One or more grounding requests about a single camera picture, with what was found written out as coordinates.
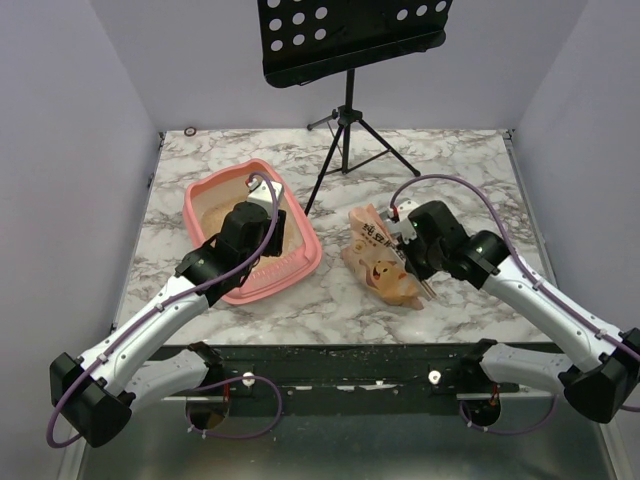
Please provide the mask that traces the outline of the white bag sealing clip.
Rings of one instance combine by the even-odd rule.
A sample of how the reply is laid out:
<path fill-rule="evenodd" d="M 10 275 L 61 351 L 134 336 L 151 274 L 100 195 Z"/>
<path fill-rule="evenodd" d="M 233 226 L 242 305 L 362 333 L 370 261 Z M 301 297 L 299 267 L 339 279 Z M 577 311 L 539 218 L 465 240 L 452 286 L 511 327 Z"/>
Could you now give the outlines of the white bag sealing clip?
<path fill-rule="evenodd" d="M 426 280 L 420 280 L 416 276 L 414 268 L 411 266 L 406 256 L 402 252 L 397 252 L 397 256 L 411 282 L 421 291 L 421 295 L 428 301 L 435 300 L 437 298 L 436 292 Z"/>

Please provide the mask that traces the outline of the pink litter box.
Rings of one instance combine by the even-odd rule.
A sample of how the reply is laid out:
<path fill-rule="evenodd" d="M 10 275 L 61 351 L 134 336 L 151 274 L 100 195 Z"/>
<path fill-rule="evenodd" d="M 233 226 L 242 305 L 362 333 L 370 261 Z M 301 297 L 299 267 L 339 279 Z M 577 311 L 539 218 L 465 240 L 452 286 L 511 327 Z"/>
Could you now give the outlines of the pink litter box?
<path fill-rule="evenodd" d="M 223 297 L 230 305 L 243 305 L 275 295 L 313 273 L 322 258 L 320 241 L 292 190 L 271 165 L 251 159 L 223 168 L 190 184 L 184 196 L 183 219 L 189 238 L 200 246 L 220 231 L 224 216 L 246 199 L 249 174 L 263 172 L 282 185 L 280 208 L 286 212 L 283 252 L 263 257 L 248 280 Z"/>

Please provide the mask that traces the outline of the orange cat litter bag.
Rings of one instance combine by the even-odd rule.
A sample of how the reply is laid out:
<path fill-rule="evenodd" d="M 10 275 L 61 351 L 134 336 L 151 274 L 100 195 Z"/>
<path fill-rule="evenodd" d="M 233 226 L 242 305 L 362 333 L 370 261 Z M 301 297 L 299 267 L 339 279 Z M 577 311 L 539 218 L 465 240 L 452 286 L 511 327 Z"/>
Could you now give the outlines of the orange cat litter bag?
<path fill-rule="evenodd" d="M 341 257 L 355 278 L 388 305 L 423 309 L 426 299 L 405 272 L 395 241 L 374 206 L 355 207 L 348 219 L 350 241 Z"/>

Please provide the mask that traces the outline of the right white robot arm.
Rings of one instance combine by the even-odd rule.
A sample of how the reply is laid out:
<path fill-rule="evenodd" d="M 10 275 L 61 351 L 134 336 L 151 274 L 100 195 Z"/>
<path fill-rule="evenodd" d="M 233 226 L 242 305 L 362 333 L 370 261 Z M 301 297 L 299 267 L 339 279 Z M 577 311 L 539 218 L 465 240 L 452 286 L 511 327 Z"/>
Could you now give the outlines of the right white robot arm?
<path fill-rule="evenodd" d="M 565 400 L 589 420 L 606 424 L 639 383 L 639 331 L 622 331 L 547 282 L 503 238 L 468 235 L 441 201 L 406 201 L 389 210 L 406 268 L 425 281 L 437 272 L 499 299 L 549 337 L 559 353 L 481 340 L 467 360 L 493 383 L 533 387 Z"/>

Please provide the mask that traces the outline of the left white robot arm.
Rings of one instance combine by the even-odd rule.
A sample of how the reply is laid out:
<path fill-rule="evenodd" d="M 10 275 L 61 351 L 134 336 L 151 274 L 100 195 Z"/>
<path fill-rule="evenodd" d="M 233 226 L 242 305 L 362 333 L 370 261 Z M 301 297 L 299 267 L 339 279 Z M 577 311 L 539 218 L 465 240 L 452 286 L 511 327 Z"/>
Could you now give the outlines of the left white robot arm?
<path fill-rule="evenodd" d="M 240 287 L 263 257 L 281 253 L 286 212 L 277 203 L 244 201 L 229 212 L 219 233 L 189 252 L 174 275 L 127 325 L 77 357 L 58 355 L 49 366 L 54 414 L 90 446 L 113 440 L 137 411 L 181 392 L 226 394 L 236 381 L 220 354 L 192 343 L 161 361 L 153 355 L 181 327 Z"/>

